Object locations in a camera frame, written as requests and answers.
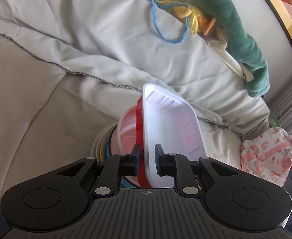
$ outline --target green plush toy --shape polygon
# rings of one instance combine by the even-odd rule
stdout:
[[[228,30],[227,51],[239,62],[245,64],[254,80],[246,82],[248,94],[257,97],[269,88],[268,64],[253,37],[244,31],[241,19],[232,0],[191,0]]]

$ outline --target white plastic tray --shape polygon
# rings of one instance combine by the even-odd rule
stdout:
[[[155,145],[161,144],[165,154],[182,154],[191,161],[206,156],[197,116],[183,98],[151,83],[143,86],[142,113],[147,180],[153,188],[174,187],[172,177],[157,175]]]

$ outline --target wall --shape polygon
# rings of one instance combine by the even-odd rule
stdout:
[[[258,42],[269,65],[270,103],[292,79],[292,48],[265,0],[233,0],[247,33]]]

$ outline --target ribbed black surface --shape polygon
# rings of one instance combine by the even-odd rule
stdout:
[[[239,232],[206,213],[196,199],[183,198],[174,189],[120,189],[111,198],[98,199],[77,223],[49,233],[13,228],[5,239],[292,239],[283,228],[263,233]]]

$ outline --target pink floral clothing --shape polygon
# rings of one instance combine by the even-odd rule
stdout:
[[[241,169],[283,186],[292,166],[292,136],[273,127],[241,145]]]

